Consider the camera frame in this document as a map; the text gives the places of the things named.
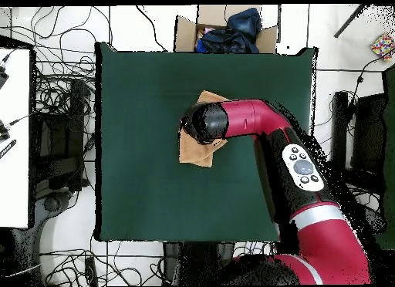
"button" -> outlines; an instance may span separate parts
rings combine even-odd
[[[298,160],[293,165],[293,169],[297,174],[312,174],[314,171],[314,166],[310,161],[307,160]]]

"brown cloth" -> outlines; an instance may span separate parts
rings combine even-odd
[[[203,91],[199,96],[198,102],[221,102],[228,99],[217,94]],[[211,168],[213,164],[213,153],[226,144],[226,140],[215,140],[211,144],[199,144],[193,137],[180,131],[180,163],[196,164],[200,167]]]

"cardboard box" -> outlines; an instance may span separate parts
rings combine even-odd
[[[257,8],[261,11],[261,5],[199,5],[197,7],[197,21],[177,16],[176,32],[174,39],[175,52],[194,52],[196,35],[199,29],[208,28],[224,28],[230,16],[243,12],[248,8]],[[256,46],[259,53],[275,53],[277,43],[277,26],[263,29],[257,36]]]

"green mat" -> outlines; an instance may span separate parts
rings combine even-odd
[[[384,157],[383,176],[386,191],[383,195],[383,209],[387,220],[387,230],[376,239],[385,249],[395,249],[395,65],[383,72],[384,92],[388,103],[383,113],[387,129],[387,139]]]
[[[215,152],[212,168],[179,164],[179,123],[205,89],[229,99],[278,101],[308,130],[316,51],[114,52],[101,43],[96,54],[103,59],[100,239],[277,240],[252,138],[230,139]]]

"white button panel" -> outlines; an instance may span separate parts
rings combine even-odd
[[[289,144],[282,151],[282,159],[297,187],[304,191],[317,192],[324,188],[324,182],[315,164],[303,147]]]

